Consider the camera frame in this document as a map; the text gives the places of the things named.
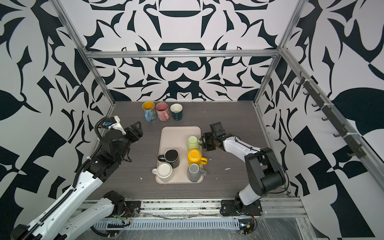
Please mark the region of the light green mug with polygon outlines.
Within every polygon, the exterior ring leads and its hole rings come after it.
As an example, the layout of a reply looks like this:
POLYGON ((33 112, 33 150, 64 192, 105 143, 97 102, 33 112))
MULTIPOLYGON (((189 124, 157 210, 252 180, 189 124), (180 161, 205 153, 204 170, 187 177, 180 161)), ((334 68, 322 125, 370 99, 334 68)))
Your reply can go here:
POLYGON ((200 152, 202 151, 202 146, 200 145, 201 141, 195 137, 190 136, 187 141, 187 151, 189 152, 192 149, 197 149, 200 152))

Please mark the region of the blue butterfly mug yellow inside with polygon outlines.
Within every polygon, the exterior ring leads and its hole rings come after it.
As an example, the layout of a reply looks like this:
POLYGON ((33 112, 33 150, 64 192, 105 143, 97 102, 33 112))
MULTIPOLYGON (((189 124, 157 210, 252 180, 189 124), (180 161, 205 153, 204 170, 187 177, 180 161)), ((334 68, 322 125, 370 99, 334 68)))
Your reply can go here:
POLYGON ((147 122, 151 122, 152 120, 157 118, 157 113, 156 113, 154 102, 143 103, 142 109, 145 111, 145 119, 147 122))

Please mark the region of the pink ghost print mug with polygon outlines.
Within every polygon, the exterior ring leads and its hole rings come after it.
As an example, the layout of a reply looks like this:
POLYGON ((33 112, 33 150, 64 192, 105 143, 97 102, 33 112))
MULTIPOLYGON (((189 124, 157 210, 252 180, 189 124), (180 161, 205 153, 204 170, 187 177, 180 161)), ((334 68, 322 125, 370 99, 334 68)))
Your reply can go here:
POLYGON ((169 106, 167 103, 165 102, 157 103, 156 112, 157 112, 158 119, 161 122, 165 122, 170 119, 171 114, 169 112, 169 106))

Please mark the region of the black mug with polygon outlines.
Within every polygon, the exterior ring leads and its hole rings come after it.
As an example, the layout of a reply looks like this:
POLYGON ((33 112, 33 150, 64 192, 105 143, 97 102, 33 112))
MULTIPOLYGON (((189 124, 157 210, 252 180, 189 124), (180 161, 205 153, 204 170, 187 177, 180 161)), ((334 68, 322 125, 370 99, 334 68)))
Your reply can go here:
POLYGON ((175 169, 180 165, 179 152, 175 149, 169 149, 165 152, 164 155, 158 156, 158 161, 168 163, 172 166, 173 169, 175 169))

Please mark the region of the dark green mug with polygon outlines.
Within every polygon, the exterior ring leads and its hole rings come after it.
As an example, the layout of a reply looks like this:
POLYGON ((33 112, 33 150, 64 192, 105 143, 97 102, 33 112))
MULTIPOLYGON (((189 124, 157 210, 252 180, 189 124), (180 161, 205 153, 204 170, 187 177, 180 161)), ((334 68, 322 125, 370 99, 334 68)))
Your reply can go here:
POLYGON ((175 121, 180 121, 183 117, 183 106, 181 104, 172 104, 170 107, 172 118, 175 121))

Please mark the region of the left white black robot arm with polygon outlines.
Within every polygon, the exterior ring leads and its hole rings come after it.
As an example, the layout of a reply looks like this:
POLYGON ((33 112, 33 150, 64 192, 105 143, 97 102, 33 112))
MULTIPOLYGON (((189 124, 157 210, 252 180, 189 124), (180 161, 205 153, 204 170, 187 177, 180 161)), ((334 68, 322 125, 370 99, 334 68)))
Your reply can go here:
POLYGON ((73 184, 40 216, 11 231, 12 240, 74 240, 100 220, 113 216, 123 222, 125 198, 106 193, 92 207, 73 216, 90 194, 98 189, 129 158, 131 144, 143 136, 141 122, 123 128, 118 116, 103 117, 95 124, 100 141, 95 152, 78 168, 73 184))

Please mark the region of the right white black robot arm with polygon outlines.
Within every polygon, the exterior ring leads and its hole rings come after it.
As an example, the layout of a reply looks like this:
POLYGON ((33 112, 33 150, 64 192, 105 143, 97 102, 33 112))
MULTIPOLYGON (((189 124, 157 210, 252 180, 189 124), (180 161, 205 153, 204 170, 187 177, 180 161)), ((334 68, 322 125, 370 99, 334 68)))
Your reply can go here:
POLYGON ((287 182, 286 171, 276 159, 272 149, 251 146, 239 137, 226 133, 220 122, 210 125, 199 142, 207 152, 221 149, 233 154, 246 164, 248 185, 237 193, 238 209, 248 207, 287 182))

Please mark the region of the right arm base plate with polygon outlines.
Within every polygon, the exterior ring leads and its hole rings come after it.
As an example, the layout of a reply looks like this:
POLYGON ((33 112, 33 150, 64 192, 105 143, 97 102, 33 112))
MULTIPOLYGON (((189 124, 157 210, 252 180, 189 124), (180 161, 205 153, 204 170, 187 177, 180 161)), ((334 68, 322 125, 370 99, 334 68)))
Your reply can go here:
POLYGON ((260 201, 250 205, 243 205, 239 199, 221 200, 220 214, 222 216, 261 216, 262 206, 260 201))

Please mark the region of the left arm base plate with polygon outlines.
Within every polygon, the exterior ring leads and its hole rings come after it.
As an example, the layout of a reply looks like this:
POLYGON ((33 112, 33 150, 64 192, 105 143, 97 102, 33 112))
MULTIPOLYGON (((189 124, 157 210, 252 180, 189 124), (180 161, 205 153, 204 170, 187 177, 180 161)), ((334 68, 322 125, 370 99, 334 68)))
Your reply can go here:
POLYGON ((113 211, 107 218, 114 218, 119 215, 121 218, 131 218, 138 215, 141 211, 141 201, 124 201, 119 202, 113 207, 113 211))

